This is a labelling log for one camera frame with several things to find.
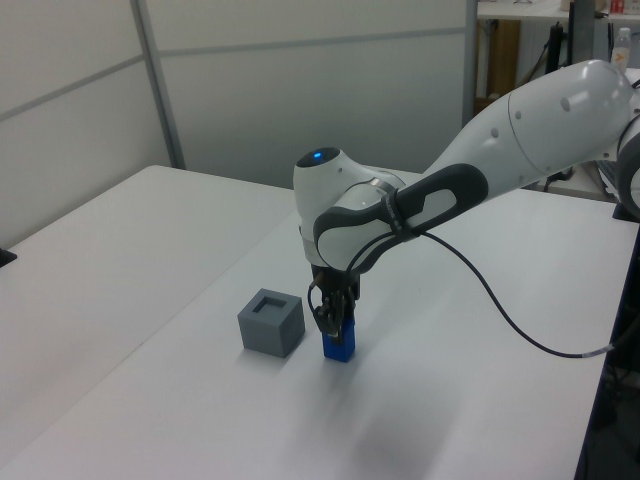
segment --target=white wall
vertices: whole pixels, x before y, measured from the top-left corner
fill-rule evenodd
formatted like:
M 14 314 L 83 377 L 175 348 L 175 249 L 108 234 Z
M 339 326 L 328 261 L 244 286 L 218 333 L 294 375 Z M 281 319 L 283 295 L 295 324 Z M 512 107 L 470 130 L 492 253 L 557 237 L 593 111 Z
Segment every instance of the white wall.
M 469 4 L 147 0 L 187 168 L 290 187 L 337 146 L 424 171 L 462 126 Z
M 4 0 L 0 44 L 0 246 L 169 164 L 128 0 Z

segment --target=blue block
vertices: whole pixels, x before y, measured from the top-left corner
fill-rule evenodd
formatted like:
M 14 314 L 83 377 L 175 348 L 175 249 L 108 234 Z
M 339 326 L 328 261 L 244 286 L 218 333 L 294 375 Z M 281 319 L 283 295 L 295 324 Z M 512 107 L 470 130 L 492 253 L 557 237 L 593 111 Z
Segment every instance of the blue block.
M 356 349 L 355 321 L 349 319 L 342 324 L 342 345 L 336 345 L 332 340 L 333 338 L 326 333 L 322 334 L 324 356 L 339 362 L 348 362 Z

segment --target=cube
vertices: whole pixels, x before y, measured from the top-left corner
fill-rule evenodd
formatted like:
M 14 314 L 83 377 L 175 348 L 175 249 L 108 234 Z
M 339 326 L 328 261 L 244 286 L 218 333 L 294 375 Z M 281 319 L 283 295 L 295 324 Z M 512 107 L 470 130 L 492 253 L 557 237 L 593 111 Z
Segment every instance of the cube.
M 264 288 L 238 314 L 244 348 L 285 358 L 304 334 L 302 299 Z

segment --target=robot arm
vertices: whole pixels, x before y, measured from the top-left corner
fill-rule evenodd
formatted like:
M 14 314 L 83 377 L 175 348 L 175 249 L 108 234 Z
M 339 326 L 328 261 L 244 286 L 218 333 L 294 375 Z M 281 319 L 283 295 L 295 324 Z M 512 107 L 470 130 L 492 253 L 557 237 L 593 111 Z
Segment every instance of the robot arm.
M 338 317 L 355 306 L 359 274 L 389 248 L 486 200 L 602 154 L 621 135 L 620 160 L 631 158 L 626 163 L 638 170 L 640 140 L 634 140 L 640 130 L 625 133 L 625 128 L 639 107 L 640 97 L 626 77 L 605 62 L 590 61 L 493 103 L 410 186 L 358 165 L 337 149 L 307 154 L 296 164 L 294 190 L 305 254 L 323 292 L 320 313 L 332 317 L 319 321 L 316 316 L 320 329 L 339 335 Z

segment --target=bottle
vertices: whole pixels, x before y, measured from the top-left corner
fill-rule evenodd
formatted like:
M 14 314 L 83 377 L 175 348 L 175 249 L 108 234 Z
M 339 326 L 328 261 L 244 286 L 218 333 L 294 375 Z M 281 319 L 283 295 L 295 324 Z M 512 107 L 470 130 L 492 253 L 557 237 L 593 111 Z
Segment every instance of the bottle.
M 618 31 L 618 37 L 613 44 L 611 52 L 611 63 L 622 73 L 627 71 L 629 63 L 629 55 L 631 54 L 631 30 L 621 28 Z

